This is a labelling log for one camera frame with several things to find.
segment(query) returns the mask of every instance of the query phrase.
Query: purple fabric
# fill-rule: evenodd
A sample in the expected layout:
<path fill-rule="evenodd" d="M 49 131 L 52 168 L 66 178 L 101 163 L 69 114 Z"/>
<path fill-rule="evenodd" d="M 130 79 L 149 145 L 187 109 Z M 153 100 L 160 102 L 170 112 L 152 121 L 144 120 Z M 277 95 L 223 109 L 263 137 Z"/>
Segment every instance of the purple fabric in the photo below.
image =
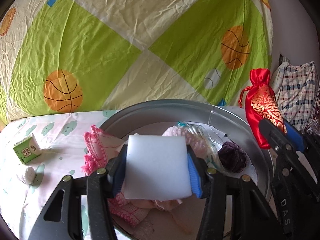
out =
<path fill-rule="evenodd" d="M 218 155 L 223 167 L 228 171 L 238 173 L 247 166 L 245 151 L 233 142 L 225 142 L 218 151 Z"/>

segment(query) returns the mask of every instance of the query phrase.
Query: checkered cloth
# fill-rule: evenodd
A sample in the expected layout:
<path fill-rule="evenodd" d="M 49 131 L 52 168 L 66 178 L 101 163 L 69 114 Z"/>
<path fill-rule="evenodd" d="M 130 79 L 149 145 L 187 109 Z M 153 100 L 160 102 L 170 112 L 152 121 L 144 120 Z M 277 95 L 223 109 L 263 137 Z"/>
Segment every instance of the checkered cloth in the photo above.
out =
<path fill-rule="evenodd" d="M 319 80 L 314 62 L 293 66 L 284 61 L 271 80 L 283 117 L 297 130 L 304 130 L 315 111 L 316 100 L 319 101 L 319 93 L 316 93 Z"/>
<path fill-rule="evenodd" d="M 315 103 L 313 105 L 313 109 L 311 111 L 311 116 L 308 120 L 308 125 L 310 125 L 313 121 L 318 119 L 320 110 L 320 86 L 318 86 Z"/>

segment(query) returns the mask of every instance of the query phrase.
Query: red satin pouch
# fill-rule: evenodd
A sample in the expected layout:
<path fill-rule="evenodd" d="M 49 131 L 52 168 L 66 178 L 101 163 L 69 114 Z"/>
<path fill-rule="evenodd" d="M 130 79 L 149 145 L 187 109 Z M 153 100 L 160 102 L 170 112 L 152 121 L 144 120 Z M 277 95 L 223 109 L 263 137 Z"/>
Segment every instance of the red satin pouch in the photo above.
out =
<path fill-rule="evenodd" d="M 287 130 L 284 125 L 281 113 L 276 105 L 275 93 L 269 86 L 270 70 L 252 69 L 250 71 L 251 87 L 242 90 L 239 105 L 242 107 L 242 97 L 245 91 L 245 115 L 251 127 L 254 137 L 261 149 L 270 149 L 267 140 L 259 131 L 259 121 L 263 118 L 269 119 L 275 126 L 279 127 L 285 134 Z"/>

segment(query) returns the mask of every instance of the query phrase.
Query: white sponge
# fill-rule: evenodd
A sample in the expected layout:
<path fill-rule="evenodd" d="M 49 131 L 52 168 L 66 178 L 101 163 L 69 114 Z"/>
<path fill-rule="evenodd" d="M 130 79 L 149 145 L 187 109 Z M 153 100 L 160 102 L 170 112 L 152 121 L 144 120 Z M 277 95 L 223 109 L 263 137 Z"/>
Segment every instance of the white sponge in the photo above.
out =
<path fill-rule="evenodd" d="M 126 199 L 166 201 L 191 195 L 185 137 L 129 136 Z"/>

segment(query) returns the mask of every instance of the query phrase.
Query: small carton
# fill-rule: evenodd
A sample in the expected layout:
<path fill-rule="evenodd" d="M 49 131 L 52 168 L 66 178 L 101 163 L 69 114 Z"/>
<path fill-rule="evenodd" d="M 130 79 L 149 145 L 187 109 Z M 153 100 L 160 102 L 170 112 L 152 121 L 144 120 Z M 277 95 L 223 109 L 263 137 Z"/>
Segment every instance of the small carton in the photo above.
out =
<path fill-rule="evenodd" d="M 28 163 L 41 154 L 41 149 L 33 134 L 15 143 L 13 150 L 23 164 Z"/>

